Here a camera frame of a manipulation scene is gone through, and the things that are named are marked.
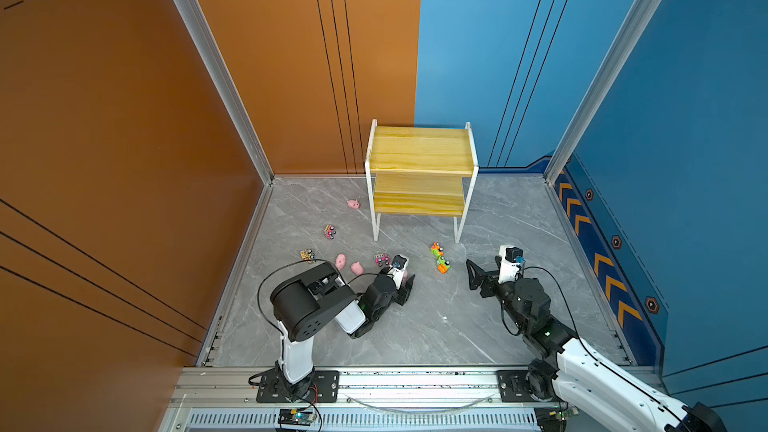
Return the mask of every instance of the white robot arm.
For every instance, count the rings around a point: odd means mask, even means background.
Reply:
[[[539,281],[524,277],[522,254],[503,245],[496,257],[499,271],[486,272],[467,260],[467,272],[469,288],[496,297],[539,357],[528,366],[533,396],[566,401],[614,432],[726,432],[712,409],[689,408],[646,385],[557,320]]]

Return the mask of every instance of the blue wall panel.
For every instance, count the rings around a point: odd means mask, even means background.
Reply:
[[[669,305],[666,374],[768,344],[767,36],[768,0],[663,0],[576,149]],[[745,363],[670,383],[768,370]]]
[[[481,166],[552,153],[632,1],[422,0],[416,125],[472,122]]]

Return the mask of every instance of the pink toy car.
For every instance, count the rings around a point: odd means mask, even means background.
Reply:
[[[376,266],[383,267],[385,265],[389,265],[391,259],[387,254],[376,254],[373,256],[373,260],[376,261]]]

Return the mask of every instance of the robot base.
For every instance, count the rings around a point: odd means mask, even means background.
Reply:
[[[317,386],[318,403],[336,402],[339,387],[338,370],[313,370],[312,374],[295,384],[291,384],[285,380],[283,371],[275,364],[274,368],[267,370],[261,376],[256,402],[262,404],[312,402],[315,398],[315,386]]]

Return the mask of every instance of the black stripe line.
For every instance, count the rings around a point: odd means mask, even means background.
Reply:
[[[346,15],[346,38],[350,41],[350,63],[352,64],[352,87],[355,91],[355,111],[357,111],[357,134],[360,137],[360,156],[366,160],[366,150],[362,147],[362,128],[360,127],[360,105],[357,103],[357,81],[355,81],[355,61],[352,58],[352,34],[350,34],[350,12],[346,8],[344,0],[344,14]]]
[[[336,88],[333,87],[333,74],[331,73],[331,58],[328,55],[328,43],[326,42],[326,30],[322,26],[322,12],[320,12],[320,0],[317,0],[317,14],[320,16],[320,29],[322,31],[322,43],[326,46],[326,60],[328,61],[328,75],[331,78],[331,91],[333,92],[333,105],[336,107],[336,120],[339,123],[339,138],[341,139],[341,151],[344,154],[344,167],[346,168],[346,173],[349,174],[350,167],[346,164],[346,149],[344,147],[344,135],[341,132],[341,117],[339,117],[339,104],[336,102]]]
[[[768,397],[764,397],[764,398],[761,398],[761,399],[742,400],[740,402],[731,402],[730,404],[713,405],[710,408],[714,409],[714,408],[718,408],[718,407],[728,407],[729,405],[752,404],[753,402],[763,402],[764,400],[768,400]]]
[[[736,358],[736,357],[741,357],[742,355],[751,354],[753,352],[757,352],[759,350],[763,350],[763,349],[767,349],[767,348],[768,348],[768,345],[763,345],[763,347],[754,348],[752,350],[745,350],[744,352],[739,352],[738,354],[729,355],[728,357],[723,357],[722,359],[712,360],[711,362],[706,362],[705,364],[695,365],[693,367],[688,367],[687,369],[678,370],[677,372],[672,372],[671,374],[662,375],[661,377],[667,378],[667,377],[671,377],[671,376],[676,375],[676,374],[682,374],[683,372],[687,372],[688,370],[698,369],[699,367],[705,367],[707,365],[716,364],[717,362],[722,362],[723,360],[728,360],[728,359],[732,359],[732,358]]]
[[[19,2],[16,2],[15,4],[11,4],[11,5],[7,6],[7,7],[3,7],[2,9],[3,10],[8,10],[11,7],[15,7],[16,5],[19,5],[19,4],[24,4],[24,0],[20,0]]]
[[[350,145],[352,146],[352,163],[357,172],[357,158],[355,157],[355,141],[352,140],[352,120],[350,119],[350,101],[346,98],[346,80],[344,80],[344,65],[341,62],[341,45],[339,45],[339,27],[336,26],[336,8],[331,0],[331,13],[333,14],[333,30],[336,32],[336,51],[339,53],[339,70],[341,71],[341,87],[344,91],[344,105],[346,106],[346,124],[350,128]]]
[[[512,140],[512,145],[509,147],[509,152],[507,152],[507,158],[504,160],[504,166],[507,165],[507,162],[509,161],[509,157],[512,154],[512,148],[514,147],[514,143],[518,140],[518,134],[520,133],[520,128],[522,127],[523,121],[525,120],[525,113],[528,111],[528,106],[531,105],[533,92],[536,91],[536,85],[538,85],[538,78],[542,76],[542,70],[544,69],[544,64],[547,62],[547,57],[549,56],[549,50],[552,48],[552,43],[554,42],[554,36],[557,35],[558,33],[558,28],[560,27],[560,21],[563,19],[563,14],[565,13],[566,6],[568,6],[568,0],[565,0],[565,4],[563,4],[563,9],[560,11],[558,24],[554,27],[552,38],[550,39],[549,45],[547,46],[547,53],[544,54],[544,60],[542,61],[542,66],[538,70],[538,75],[536,75],[536,82],[534,82],[533,89],[531,89],[531,95],[528,96],[528,101],[525,103],[525,109],[523,109],[523,116],[520,118],[520,123],[518,124],[518,130],[514,133],[514,139]]]
[[[21,245],[22,247],[26,248],[27,250],[29,250],[29,251],[30,251],[30,252],[32,252],[33,254],[37,254],[37,255],[39,255],[40,257],[43,257],[45,260],[49,261],[51,264],[56,264],[57,266],[61,267],[63,270],[65,270],[65,271],[69,272],[70,274],[74,275],[75,277],[78,277],[78,278],[80,278],[80,279],[82,279],[82,280],[86,281],[87,283],[89,283],[89,284],[93,285],[94,287],[98,288],[99,290],[101,290],[101,291],[104,291],[104,292],[107,292],[107,293],[108,293],[108,294],[110,294],[112,297],[115,297],[115,298],[117,298],[117,299],[121,300],[122,302],[125,302],[125,303],[126,303],[126,304],[128,304],[129,306],[131,306],[131,307],[133,307],[133,308],[135,308],[135,309],[137,309],[137,310],[139,310],[139,311],[142,311],[142,312],[144,312],[146,315],[149,315],[149,316],[150,316],[150,317],[152,317],[153,319],[159,320],[160,322],[162,322],[162,323],[166,324],[168,327],[172,328],[173,330],[176,330],[176,331],[179,331],[179,332],[181,332],[182,334],[186,335],[188,338],[190,338],[190,339],[193,339],[193,340],[195,340],[195,341],[198,341],[198,342],[200,342],[201,344],[203,343],[202,341],[199,341],[199,340],[197,340],[196,338],[194,338],[194,337],[192,337],[191,335],[189,335],[187,332],[185,332],[185,331],[182,331],[181,329],[174,327],[173,325],[169,324],[168,322],[164,321],[163,319],[159,318],[159,317],[158,317],[158,316],[156,316],[156,315],[152,315],[152,314],[150,314],[149,312],[147,312],[147,311],[143,310],[143,309],[142,309],[141,307],[139,307],[138,305],[135,305],[135,304],[132,304],[132,303],[130,303],[129,301],[127,301],[127,300],[125,300],[124,298],[122,298],[121,296],[119,296],[119,295],[117,295],[117,294],[115,294],[115,293],[113,293],[113,292],[110,292],[110,291],[109,291],[109,290],[107,290],[106,288],[104,288],[104,287],[101,287],[101,285],[97,284],[96,282],[93,282],[93,281],[91,281],[91,280],[87,279],[86,277],[83,277],[83,276],[82,276],[82,275],[80,275],[79,273],[76,273],[76,272],[75,272],[75,271],[73,271],[72,269],[70,269],[70,268],[67,268],[67,267],[63,266],[62,264],[59,264],[58,262],[56,262],[56,261],[55,261],[55,260],[53,260],[52,258],[48,257],[47,255],[44,255],[44,254],[42,254],[42,253],[40,253],[40,252],[38,252],[38,251],[34,250],[34,249],[33,249],[32,247],[30,247],[29,245],[26,245],[26,244],[24,244],[24,243],[20,242],[19,240],[16,240],[14,237],[11,237],[10,235],[6,234],[5,232],[3,232],[3,231],[0,231],[0,235],[2,235],[3,237],[5,237],[5,238],[7,238],[7,239],[9,239],[9,240],[12,240],[12,241],[14,241],[15,243],[17,243],[17,244]]]
[[[763,372],[762,374],[754,374],[749,377],[742,377],[741,379],[726,380],[725,382],[718,382],[717,384],[702,385],[701,387],[681,390],[679,392],[670,392],[670,395],[685,394],[686,392],[693,392],[694,390],[708,389],[710,387],[717,387],[719,385],[732,384],[733,382],[741,382],[742,380],[749,380],[749,379],[754,379],[758,377],[763,377],[763,375],[768,375],[768,372]]]
[[[552,5],[549,6],[549,12],[547,12],[547,19],[544,21],[544,26],[542,27],[542,34],[538,37],[536,50],[533,52],[533,59],[531,59],[531,65],[528,68],[528,74],[525,75],[525,81],[523,82],[523,87],[520,89],[520,97],[518,97],[518,103],[516,106],[514,106],[514,113],[512,114],[512,120],[509,121],[509,127],[507,128],[507,135],[504,136],[504,143],[502,144],[502,150],[498,153],[498,159],[496,160],[496,167],[498,167],[498,164],[502,160],[502,154],[504,153],[504,146],[507,145],[507,139],[509,139],[509,133],[512,130],[514,117],[518,114],[518,108],[520,107],[520,101],[523,98],[523,92],[525,92],[525,86],[528,84],[528,78],[531,76],[531,71],[533,70],[533,64],[534,62],[536,62],[536,55],[538,54],[538,48],[542,44],[542,39],[544,38],[544,32],[546,32],[547,24],[549,23],[549,16],[552,14],[552,9],[554,8],[554,3],[556,1],[557,0],[552,0]]]
[[[60,241],[62,241],[64,244],[66,244],[66,245],[69,245],[69,246],[70,246],[70,247],[72,247],[74,250],[76,250],[76,251],[80,252],[82,255],[85,255],[86,257],[90,258],[90,259],[91,259],[93,262],[96,262],[97,264],[101,265],[101,267],[104,267],[104,268],[106,268],[107,270],[109,270],[109,271],[110,271],[110,272],[112,272],[113,274],[117,275],[118,277],[120,277],[121,279],[123,279],[124,281],[126,281],[127,283],[129,283],[129,284],[133,285],[134,287],[136,287],[137,289],[139,289],[139,290],[140,290],[140,291],[142,291],[143,293],[145,293],[145,294],[149,295],[150,297],[152,297],[154,300],[158,301],[158,302],[159,302],[159,303],[161,303],[162,305],[165,305],[166,307],[168,307],[170,310],[172,310],[172,311],[176,312],[176,313],[177,313],[178,315],[180,315],[181,317],[183,317],[183,318],[186,318],[186,319],[187,319],[189,322],[192,322],[193,324],[197,325],[197,327],[199,327],[199,328],[203,329],[204,331],[208,330],[206,327],[204,327],[204,326],[202,326],[202,325],[198,324],[196,321],[194,321],[194,320],[192,320],[191,318],[187,317],[186,315],[182,314],[182,313],[181,313],[181,312],[179,312],[177,309],[175,309],[175,308],[171,307],[170,305],[168,305],[167,303],[165,303],[165,302],[161,301],[161,300],[160,300],[158,297],[156,297],[155,295],[153,295],[153,294],[149,293],[149,292],[148,292],[146,289],[144,289],[144,288],[142,288],[141,286],[139,286],[138,284],[135,284],[134,282],[130,281],[128,278],[124,277],[123,275],[120,275],[120,274],[119,274],[119,273],[117,273],[117,272],[116,272],[114,269],[112,269],[111,267],[107,266],[107,265],[106,265],[106,264],[104,264],[102,261],[100,261],[100,260],[96,259],[96,258],[95,258],[93,255],[90,255],[90,254],[88,254],[86,251],[84,251],[83,249],[81,249],[81,248],[80,248],[80,247],[78,247],[77,245],[73,244],[72,242],[68,241],[66,238],[63,238],[61,235],[57,234],[56,232],[53,232],[53,231],[52,231],[50,228],[48,228],[48,227],[44,226],[43,224],[41,224],[40,222],[38,222],[38,221],[34,220],[32,217],[30,217],[30,216],[28,216],[28,215],[24,214],[24,212],[20,211],[20,210],[19,210],[19,209],[17,209],[16,207],[14,207],[14,206],[12,206],[11,204],[7,203],[7,202],[6,202],[5,200],[3,200],[2,198],[0,198],[0,203],[1,203],[1,204],[3,204],[4,206],[6,206],[6,207],[10,208],[11,210],[13,210],[14,212],[16,212],[16,213],[17,213],[17,214],[19,214],[20,216],[22,216],[22,217],[26,218],[27,220],[29,220],[30,222],[32,222],[32,223],[33,223],[33,224],[35,224],[36,226],[38,226],[38,227],[42,228],[42,229],[43,229],[43,230],[45,230],[47,233],[49,233],[49,234],[53,235],[54,237],[56,237],[57,239],[59,239]]]
[[[509,101],[512,98],[512,92],[514,91],[514,84],[518,81],[518,74],[520,73],[520,66],[523,64],[523,57],[525,57],[525,50],[528,48],[528,41],[531,39],[531,32],[533,32],[533,24],[536,23],[536,16],[538,15],[538,8],[542,4],[542,0],[538,0],[538,4],[536,4],[536,11],[533,14],[533,19],[531,20],[531,28],[528,29],[528,36],[525,37],[525,45],[523,45],[523,52],[520,54],[520,62],[518,62],[518,69],[514,73],[514,80],[512,81],[512,87],[509,89],[509,96],[507,97],[507,105],[504,106],[504,113],[502,114],[502,119],[498,122],[498,130],[496,131],[496,138],[493,141],[493,147],[491,148],[491,155],[488,156],[488,167],[491,166],[491,159],[493,158],[493,151],[496,149],[496,141],[498,140],[498,134],[502,132],[502,125],[504,125],[504,118],[507,115],[507,108],[509,107]]]
[[[37,285],[37,286],[38,286],[38,287],[40,287],[40,288],[44,288],[44,289],[45,289],[45,290],[47,290],[48,292],[53,292],[54,294],[58,295],[58,296],[59,296],[59,297],[61,297],[61,298],[65,298],[65,299],[67,299],[67,300],[68,300],[68,301],[70,301],[70,302],[74,302],[74,303],[76,303],[77,305],[80,305],[80,306],[82,306],[82,307],[85,307],[85,308],[86,308],[86,309],[88,309],[89,311],[92,311],[92,312],[96,312],[97,314],[99,314],[99,315],[101,315],[101,316],[103,316],[103,317],[106,317],[106,318],[108,318],[108,319],[109,319],[109,320],[111,320],[111,321],[115,321],[115,322],[117,322],[117,323],[119,323],[119,324],[122,324],[122,325],[124,325],[125,327],[128,327],[128,328],[129,328],[129,329],[131,329],[131,330],[137,331],[137,332],[139,332],[139,333],[140,333],[140,334],[142,334],[142,335],[146,335],[146,336],[147,336],[147,337],[149,337],[149,338],[153,338],[154,340],[156,340],[156,341],[158,341],[158,342],[161,342],[162,344],[166,344],[168,347],[172,347],[172,348],[174,348],[174,349],[178,350],[179,352],[184,352],[185,354],[187,354],[187,355],[189,355],[189,356],[191,356],[191,357],[193,357],[193,358],[197,358],[197,355],[194,355],[194,354],[190,354],[190,353],[189,353],[189,352],[187,352],[186,350],[180,349],[180,348],[176,347],[176,346],[175,346],[175,345],[173,345],[173,344],[169,344],[168,342],[166,342],[166,341],[164,341],[164,340],[162,340],[162,339],[160,339],[160,338],[157,338],[157,337],[155,337],[155,336],[153,336],[153,335],[150,335],[150,334],[148,334],[147,332],[144,332],[144,331],[140,331],[140,330],[139,330],[139,329],[137,329],[136,327],[133,327],[133,326],[131,326],[131,325],[128,325],[128,324],[126,324],[125,322],[122,322],[122,321],[120,321],[120,320],[118,320],[118,319],[116,319],[116,318],[114,318],[114,317],[111,317],[110,315],[106,315],[104,312],[100,312],[100,311],[96,310],[95,308],[92,308],[92,307],[89,307],[89,306],[87,306],[86,304],[83,304],[82,302],[76,301],[76,300],[74,300],[73,298],[71,298],[71,297],[68,297],[68,296],[66,296],[66,295],[62,294],[61,292],[56,292],[56,291],[55,291],[55,290],[53,290],[52,288],[49,288],[49,287],[45,287],[43,284],[41,284],[41,283],[39,283],[39,282],[35,282],[35,281],[33,281],[32,279],[30,279],[30,278],[26,278],[24,275],[21,275],[21,274],[19,274],[19,273],[16,273],[16,272],[14,272],[13,270],[11,270],[10,268],[4,267],[4,266],[2,266],[2,265],[0,265],[0,268],[1,268],[2,270],[6,271],[6,272],[7,272],[7,273],[9,273],[9,274],[13,274],[13,275],[15,275],[16,277],[18,277],[18,278],[21,278],[21,279],[23,279],[23,280],[25,280],[25,281],[29,282],[30,284],[34,284],[34,285]]]

